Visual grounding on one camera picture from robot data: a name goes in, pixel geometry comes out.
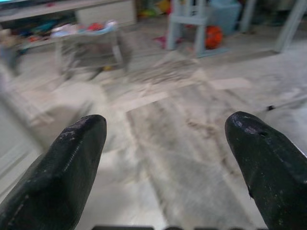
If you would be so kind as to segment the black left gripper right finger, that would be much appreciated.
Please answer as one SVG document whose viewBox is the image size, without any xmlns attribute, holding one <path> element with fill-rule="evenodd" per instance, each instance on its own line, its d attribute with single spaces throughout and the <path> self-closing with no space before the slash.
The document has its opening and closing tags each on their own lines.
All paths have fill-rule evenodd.
<svg viewBox="0 0 307 230">
<path fill-rule="evenodd" d="M 227 143 L 248 192 L 270 230 L 307 228 L 307 157 L 258 117 L 235 112 L 225 122 Z"/>
</svg>

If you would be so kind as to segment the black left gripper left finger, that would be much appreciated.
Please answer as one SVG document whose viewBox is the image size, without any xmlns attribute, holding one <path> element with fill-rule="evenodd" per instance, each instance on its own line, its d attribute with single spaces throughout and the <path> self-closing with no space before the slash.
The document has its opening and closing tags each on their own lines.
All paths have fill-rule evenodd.
<svg viewBox="0 0 307 230">
<path fill-rule="evenodd" d="M 73 230 L 93 187 L 107 123 L 87 115 L 66 127 L 0 205 L 3 230 Z"/>
</svg>

